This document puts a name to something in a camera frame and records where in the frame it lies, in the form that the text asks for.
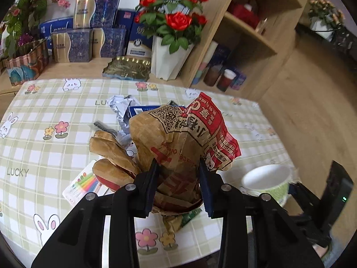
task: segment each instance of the tablecloth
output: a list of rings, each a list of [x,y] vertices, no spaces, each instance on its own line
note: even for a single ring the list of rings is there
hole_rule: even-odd
[[[244,174],[265,164],[293,166],[257,103],[205,93],[221,110],[242,152],[229,171],[221,172],[225,182],[239,187]],[[198,91],[135,81],[37,80],[24,83],[5,113],[0,128],[0,230],[29,253],[39,252],[53,226],[56,228],[71,210],[63,190],[85,166],[100,158],[88,148],[95,130],[93,122],[118,128],[116,114],[107,104],[108,98],[117,94],[134,95],[142,105],[174,100],[187,106]],[[41,218],[41,225],[35,223],[35,215]],[[104,267],[108,265],[108,227],[106,222]],[[205,212],[174,239],[167,239],[175,243],[169,249],[164,246],[165,227],[160,215],[135,219],[135,227],[155,240],[155,246],[147,247],[148,253],[139,253],[141,268],[180,265],[220,247],[222,220],[209,219]]]

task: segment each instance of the white flower pot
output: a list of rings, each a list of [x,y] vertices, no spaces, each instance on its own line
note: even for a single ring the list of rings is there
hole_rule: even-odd
[[[319,34],[326,40],[328,40],[328,41],[332,40],[333,28],[327,26],[326,23],[320,18],[313,17],[313,19],[311,19],[310,29],[312,31],[315,31],[317,34]]]
[[[151,72],[155,74],[156,78],[162,78],[165,81],[174,80],[188,58],[193,44],[189,45],[187,50],[180,47],[178,51],[170,54],[168,51],[170,45],[161,45],[161,41],[161,37],[154,36],[152,42]]]

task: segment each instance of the gold tray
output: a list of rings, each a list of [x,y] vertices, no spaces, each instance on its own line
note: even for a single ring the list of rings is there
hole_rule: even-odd
[[[151,61],[128,56],[117,56],[103,69],[103,76],[121,80],[147,81]]]

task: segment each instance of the qr code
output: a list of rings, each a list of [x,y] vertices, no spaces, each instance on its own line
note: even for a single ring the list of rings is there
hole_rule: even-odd
[[[182,110],[177,106],[164,106],[149,112],[149,114],[158,119],[164,127],[165,132],[169,133],[177,119],[181,116]]]

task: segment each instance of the white lid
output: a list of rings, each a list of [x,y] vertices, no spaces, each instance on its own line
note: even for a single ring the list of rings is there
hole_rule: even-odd
[[[244,5],[244,8],[247,9],[248,11],[251,11],[253,7],[252,7],[252,5],[247,3]]]
[[[231,71],[230,69],[226,69],[224,71],[224,76],[226,78],[229,78],[230,80],[234,79],[236,77],[236,73],[234,71]]]

